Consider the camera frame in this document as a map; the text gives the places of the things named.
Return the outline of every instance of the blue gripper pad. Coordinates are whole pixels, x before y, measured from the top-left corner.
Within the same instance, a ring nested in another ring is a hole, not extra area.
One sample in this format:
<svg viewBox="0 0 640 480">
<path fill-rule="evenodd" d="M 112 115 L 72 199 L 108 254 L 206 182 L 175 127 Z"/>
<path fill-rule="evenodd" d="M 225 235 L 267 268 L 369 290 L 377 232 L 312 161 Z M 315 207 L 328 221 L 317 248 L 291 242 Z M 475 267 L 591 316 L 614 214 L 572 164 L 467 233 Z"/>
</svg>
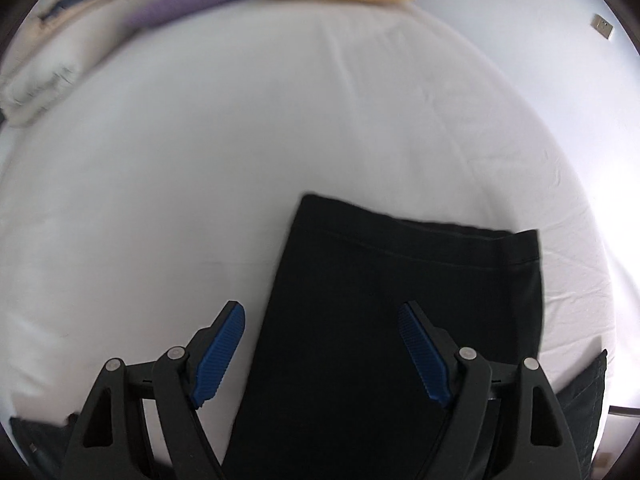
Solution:
<svg viewBox="0 0 640 480">
<path fill-rule="evenodd" d="M 212 399 L 220 386 L 240 338 L 244 332 L 244 308 L 237 303 L 218 330 L 213 342 L 198 364 L 191 402 L 198 409 Z"/>
<path fill-rule="evenodd" d="M 447 365 L 408 304 L 398 310 L 398 327 L 427 395 L 446 408 L 452 397 Z"/>
</svg>

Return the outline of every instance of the metal pivot screw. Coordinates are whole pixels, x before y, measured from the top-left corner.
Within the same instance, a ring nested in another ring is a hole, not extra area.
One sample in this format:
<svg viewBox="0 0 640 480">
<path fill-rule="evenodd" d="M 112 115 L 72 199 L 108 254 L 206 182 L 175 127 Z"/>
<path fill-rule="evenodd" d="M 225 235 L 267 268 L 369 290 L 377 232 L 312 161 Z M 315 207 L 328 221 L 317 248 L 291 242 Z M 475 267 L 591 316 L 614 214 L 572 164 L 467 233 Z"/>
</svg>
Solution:
<svg viewBox="0 0 640 480">
<path fill-rule="evenodd" d="M 460 357 L 466 359 L 467 361 L 473 361 L 476 357 L 478 357 L 478 353 L 468 346 L 463 346 L 460 349 Z"/>
<path fill-rule="evenodd" d="M 182 348 L 181 346 L 174 346 L 173 348 L 169 348 L 169 350 L 166 353 L 166 356 L 169 359 L 180 359 L 182 356 L 184 355 L 184 348 Z"/>
<path fill-rule="evenodd" d="M 534 359 L 533 357 L 527 357 L 526 359 L 524 359 L 524 365 L 529 370 L 537 370 L 538 368 L 540 368 L 540 363 L 538 362 L 537 359 Z"/>
<path fill-rule="evenodd" d="M 114 372 L 120 368 L 120 359 L 109 359 L 104 365 L 108 372 Z"/>
</svg>

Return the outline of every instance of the white wall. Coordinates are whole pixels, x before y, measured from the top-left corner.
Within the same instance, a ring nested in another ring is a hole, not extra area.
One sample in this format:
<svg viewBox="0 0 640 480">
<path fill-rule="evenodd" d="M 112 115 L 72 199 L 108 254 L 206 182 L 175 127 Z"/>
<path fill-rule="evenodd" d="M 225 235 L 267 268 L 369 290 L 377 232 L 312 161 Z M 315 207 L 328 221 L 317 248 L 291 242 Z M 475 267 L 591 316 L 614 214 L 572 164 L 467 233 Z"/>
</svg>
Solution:
<svg viewBox="0 0 640 480">
<path fill-rule="evenodd" d="M 614 283 L 618 343 L 609 399 L 640 407 L 640 56 L 603 0 L 417 3 L 500 67 L 574 165 Z M 594 14 L 614 25 L 609 41 L 591 27 Z"/>
</svg>

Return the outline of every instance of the bed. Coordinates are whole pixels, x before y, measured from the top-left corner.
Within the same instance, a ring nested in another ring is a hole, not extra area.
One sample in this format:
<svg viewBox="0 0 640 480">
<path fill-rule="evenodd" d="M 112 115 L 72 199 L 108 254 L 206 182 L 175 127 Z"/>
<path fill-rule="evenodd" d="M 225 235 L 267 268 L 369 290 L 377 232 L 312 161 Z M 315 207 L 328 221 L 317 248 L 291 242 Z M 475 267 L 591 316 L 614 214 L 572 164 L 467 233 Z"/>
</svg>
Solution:
<svg viewBox="0 0 640 480">
<path fill-rule="evenodd" d="M 63 423 L 108 358 L 154 360 L 234 299 L 245 336 L 199 411 L 222 458 L 308 190 L 539 229 L 552 386 L 613 359 L 606 259 L 573 170 L 502 75 L 411 4 L 248 0 L 144 32 L 33 126 L 5 127 L 0 152 L 3 425 Z"/>
</svg>

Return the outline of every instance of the black pants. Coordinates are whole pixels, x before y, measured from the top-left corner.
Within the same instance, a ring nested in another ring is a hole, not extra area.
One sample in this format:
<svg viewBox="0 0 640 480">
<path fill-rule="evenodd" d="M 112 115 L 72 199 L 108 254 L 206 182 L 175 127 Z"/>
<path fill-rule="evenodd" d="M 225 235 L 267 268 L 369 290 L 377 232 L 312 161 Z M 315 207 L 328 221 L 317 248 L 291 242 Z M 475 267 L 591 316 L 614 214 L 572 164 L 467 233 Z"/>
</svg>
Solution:
<svg viewBox="0 0 640 480">
<path fill-rule="evenodd" d="M 413 480 L 445 413 L 399 336 L 407 300 L 489 360 L 536 356 L 536 232 L 402 221 L 305 196 L 236 416 L 228 477 Z"/>
</svg>

